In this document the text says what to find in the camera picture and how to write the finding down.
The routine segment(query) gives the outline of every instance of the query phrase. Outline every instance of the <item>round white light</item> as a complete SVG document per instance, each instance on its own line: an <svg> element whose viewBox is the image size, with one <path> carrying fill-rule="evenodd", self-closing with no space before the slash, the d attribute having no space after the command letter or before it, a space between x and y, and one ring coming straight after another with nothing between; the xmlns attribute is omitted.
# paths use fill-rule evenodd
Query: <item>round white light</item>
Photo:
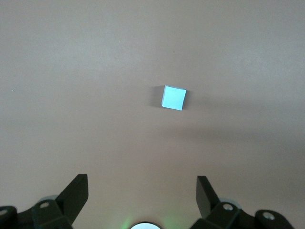
<svg viewBox="0 0 305 229"><path fill-rule="evenodd" d="M139 223L134 225L131 229L160 229L160 227L152 224L152 223Z"/></svg>

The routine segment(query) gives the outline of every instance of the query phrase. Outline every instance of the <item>cube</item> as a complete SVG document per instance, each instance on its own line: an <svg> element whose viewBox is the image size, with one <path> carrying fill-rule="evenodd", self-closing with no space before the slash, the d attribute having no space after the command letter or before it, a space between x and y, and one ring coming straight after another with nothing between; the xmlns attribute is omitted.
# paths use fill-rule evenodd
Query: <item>cube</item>
<svg viewBox="0 0 305 229"><path fill-rule="evenodd" d="M181 111L185 94L185 89L165 85L162 107Z"/></svg>

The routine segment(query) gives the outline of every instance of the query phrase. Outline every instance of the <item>screw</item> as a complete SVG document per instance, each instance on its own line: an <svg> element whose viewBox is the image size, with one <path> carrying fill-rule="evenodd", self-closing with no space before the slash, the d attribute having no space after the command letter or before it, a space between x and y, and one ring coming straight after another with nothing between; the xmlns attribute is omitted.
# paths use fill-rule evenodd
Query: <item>screw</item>
<svg viewBox="0 0 305 229"><path fill-rule="evenodd" d="M40 204L40 208L46 208L48 206L49 206L48 202L44 202L44 203Z"/></svg>
<svg viewBox="0 0 305 229"><path fill-rule="evenodd" d="M0 211L0 216L5 215L6 213L8 213L7 209L1 210Z"/></svg>
<svg viewBox="0 0 305 229"><path fill-rule="evenodd" d="M231 204L224 204L224 209L226 209L227 211L232 211L233 207Z"/></svg>
<svg viewBox="0 0 305 229"><path fill-rule="evenodd" d="M274 219L275 219L275 216L272 215L270 212L264 212L264 213L263 213L263 216L264 216L266 219L269 219L269 220L274 220Z"/></svg>

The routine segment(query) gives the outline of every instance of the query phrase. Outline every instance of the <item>black plastic bracket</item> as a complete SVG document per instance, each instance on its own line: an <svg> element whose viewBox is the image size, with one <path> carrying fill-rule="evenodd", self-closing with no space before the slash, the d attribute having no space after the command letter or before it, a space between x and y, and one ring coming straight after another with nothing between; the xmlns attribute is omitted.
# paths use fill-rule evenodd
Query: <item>black plastic bracket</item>
<svg viewBox="0 0 305 229"><path fill-rule="evenodd" d="M294 229L275 211L259 210L253 217L232 203L221 203L207 177L197 177L196 201L202 218L191 229Z"/></svg>
<svg viewBox="0 0 305 229"><path fill-rule="evenodd" d="M0 229L72 229L88 199L88 177L78 174L55 200L44 200L17 214L13 206L0 207Z"/></svg>

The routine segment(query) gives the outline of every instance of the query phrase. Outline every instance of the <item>table surface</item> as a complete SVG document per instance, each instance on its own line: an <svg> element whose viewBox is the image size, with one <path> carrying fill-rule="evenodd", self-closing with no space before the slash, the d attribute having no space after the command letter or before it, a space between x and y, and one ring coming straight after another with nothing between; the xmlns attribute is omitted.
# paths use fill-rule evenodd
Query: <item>table surface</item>
<svg viewBox="0 0 305 229"><path fill-rule="evenodd" d="M188 229L201 175L305 228L304 28L299 0L1 1L0 206L86 173L75 229Z"/></svg>

